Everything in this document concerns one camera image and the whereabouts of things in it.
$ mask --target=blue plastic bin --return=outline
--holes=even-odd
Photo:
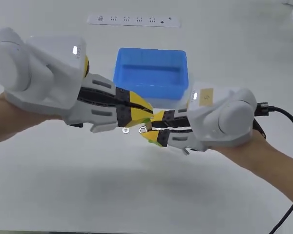
[[[114,83],[143,98],[180,100],[188,88],[187,56],[179,50],[121,48]]]

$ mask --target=hand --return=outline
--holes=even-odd
[[[23,111],[10,104],[5,99],[4,93],[0,94],[0,142],[27,128],[51,119],[61,119],[61,117]]]

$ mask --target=power strip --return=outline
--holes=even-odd
[[[176,17],[130,16],[112,14],[91,14],[88,17],[87,23],[97,25],[123,25],[168,28],[178,28],[181,26],[179,20]]]

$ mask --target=white plastic casing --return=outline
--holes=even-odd
[[[30,37],[24,43],[11,28],[0,30],[0,84],[22,109],[72,108],[83,81],[86,44],[77,36]]]
[[[212,89],[212,104],[200,104],[201,92]],[[208,146],[234,146],[249,140],[257,107],[248,89],[194,84],[187,117],[198,141]]]

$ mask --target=white table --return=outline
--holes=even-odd
[[[171,14],[182,28],[91,26],[91,12]],[[275,0],[0,0],[0,28],[81,34],[91,72],[109,78],[120,47],[185,50],[192,78],[246,86],[293,114],[290,12]],[[293,156],[291,123],[278,114],[259,122]],[[49,121],[0,143],[0,230],[268,233],[291,204],[217,153],[184,156],[137,128],[89,128]],[[293,233],[293,214],[279,233]]]

